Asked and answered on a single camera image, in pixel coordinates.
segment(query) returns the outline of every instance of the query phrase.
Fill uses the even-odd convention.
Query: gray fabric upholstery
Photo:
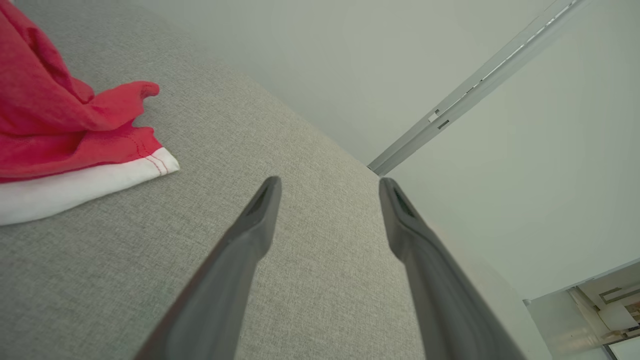
[[[18,6],[96,91],[145,79],[152,126],[182,170],[0,228],[0,357],[128,359],[261,182],[283,181],[241,359],[422,357],[389,251],[377,177],[263,88],[120,1]]]

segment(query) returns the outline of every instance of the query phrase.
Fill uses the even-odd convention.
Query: white fabric trim
[[[178,170],[178,161],[162,147],[128,163],[0,184],[0,225],[49,217]]]

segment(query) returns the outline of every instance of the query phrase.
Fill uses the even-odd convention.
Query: ceiling track
[[[558,29],[593,1],[595,0],[556,0],[480,69],[373,160],[369,168],[379,176],[389,173],[540,54],[558,37]]]

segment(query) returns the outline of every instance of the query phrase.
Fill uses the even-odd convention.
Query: sofa cushion
[[[2,358],[131,358],[270,175],[282,178],[280,214],[236,356],[424,356],[375,174],[148,10],[125,1],[18,6],[97,92],[158,83],[135,124],[152,126],[182,170],[0,228]]]

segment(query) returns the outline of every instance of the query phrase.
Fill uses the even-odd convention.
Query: red cloth
[[[47,36],[0,0],[0,183],[150,156],[162,145],[131,123],[159,87],[135,81],[96,96]]]

